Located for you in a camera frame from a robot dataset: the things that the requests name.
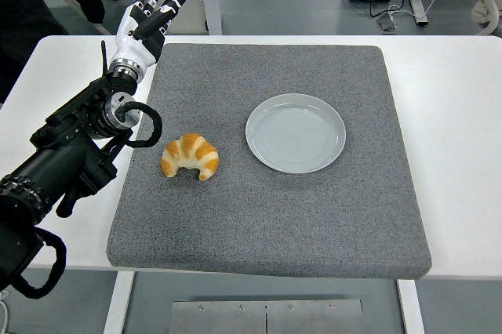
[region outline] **plate rim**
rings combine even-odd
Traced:
[[[318,168],[315,168],[315,169],[309,169],[308,171],[304,171],[304,172],[290,172],[290,171],[286,171],[286,170],[283,170],[283,169],[280,169],[279,167],[275,166],[275,165],[272,165],[270,162],[268,162],[265,158],[263,158],[261,156],[261,154],[256,150],[255,147],[252,146],[252,142],[250,142],[250,120],[251,118],[254,116],[254,115],[257,115],[257,112],[260,111],[260,107],[264,107],[266,102],[268,101],[271,101],[271,100],[277,100],[279,97],[281,96],[288,96],[288,97],[308,97],[309,100],[314,100],[314,101],[318,101],[318,102],[321,102],[323,103],[324,105],[326,105],[331,111],[333,111],[333,113],[340,119],[340,122],[342,124],[342,128],[343,128],[343,131],[344,131],[344,139],[343,139],[343,143],[341,145],[341,148],[340,148],[340,151],[338,152],[338,154],[336,156],[334,156],[333,160],[331,160],[330,162],[328,162],[327,164],[321,166],[321,167],[318,167]],[[305,94],[305,93],[281,93],[279,95],[275,95],[275,96],[272,96],[272,97],[269,97],[268,99],[262,101],[261,103],[259,103],[250,113],[250,115],[248,116],[248,119],[246,121],[246,142],[248,144],[248,147],[249,149],[251,150],[251,152],[253,153],[253,155],[260,161],[262,162],[263,164],[265,164],[267,167],[275,170],[275,171],[279,171],[279,172],[283,172],[283,173],[288,173],[288,174],[293,174],[293,175],[301,175],[301,174],[306,174],[306,173],[313,173],[313,172],[317,172],[321,169],[324,169],[325,167],[327,167],[328,165],[332,164],[335,160],[338,159],[338,157],[340,157],[342,151],[344,150],[345,148],[345,143],[347,141],[347,129],[346,129],[346,126],[345,126],[345,122],[344,120],[342,119],[342,117],[340,116],[340,114],[338,113],[338,111],[333,108],[329,103],[325,102],[324,100],[322,99],[319,99],[318,97],[316,96],[312,96],[312,95],[308,95],[308,94]]]

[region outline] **white robotic hand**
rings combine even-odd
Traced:
[[[164,34],[186,0],[165,0],[155,11],[158,0],[135,0],[124,12],[117,30],[117,53],[110,72],[128,75],[140,83],[146,70],[158,61]]]

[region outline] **croissant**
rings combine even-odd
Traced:
[[[160,166],[166,177],[174,177],[179,167],[198,169],[198,179],[210,178],[218,168],[217,149],[197,133],[187,133],[167,144]]]

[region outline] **gray cushion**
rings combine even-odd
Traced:
[[[347,142],[328,167],[276,172],[246,143],[264,100],[331,104]],[[291,277],[417,279],[431,267],[384,58],[371,46],[166,45],[149,105],[162,138],[135,150],[108,240],[112,265]],[[164,146],[201,133],[219,151],[206,182],[164,177]],[[144,121],[138,139],[151,133]]]

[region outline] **white chair leg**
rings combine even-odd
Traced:
[[[488,14],[490,16],[488,27],[477,33],[478,36],[488,36],[492,34],[497,29],[499,25],[499,9],[494,0],[483,0],[485,1],[486,7],[488,8]]]

